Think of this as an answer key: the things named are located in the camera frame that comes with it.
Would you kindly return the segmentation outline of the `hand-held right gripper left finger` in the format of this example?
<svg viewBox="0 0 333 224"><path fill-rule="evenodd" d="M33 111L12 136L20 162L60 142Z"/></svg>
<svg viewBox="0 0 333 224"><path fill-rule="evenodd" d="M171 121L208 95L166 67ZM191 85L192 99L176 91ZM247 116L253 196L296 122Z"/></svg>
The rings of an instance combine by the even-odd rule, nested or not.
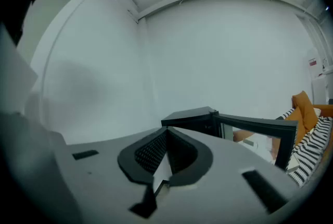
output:
<svg viewBox="0 0 333 224"><path fill-rule="evenodd" d="M124 148L118 165L131 182L153 184L153 175L167 153L167 129L161 128Z"/></svg>

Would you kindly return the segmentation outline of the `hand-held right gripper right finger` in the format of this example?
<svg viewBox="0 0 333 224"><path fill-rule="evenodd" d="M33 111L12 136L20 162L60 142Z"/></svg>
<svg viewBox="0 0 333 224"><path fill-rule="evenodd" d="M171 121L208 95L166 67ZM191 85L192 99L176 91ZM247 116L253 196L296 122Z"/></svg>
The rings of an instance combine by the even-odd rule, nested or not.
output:
<svg viewBox="0 0 333 224"><path fill-rule="evenodd" d="M172 175L172 187L193 185L211 168L212 151L203 143L181 133L175 128L166 130L166 153Z"/></svg>

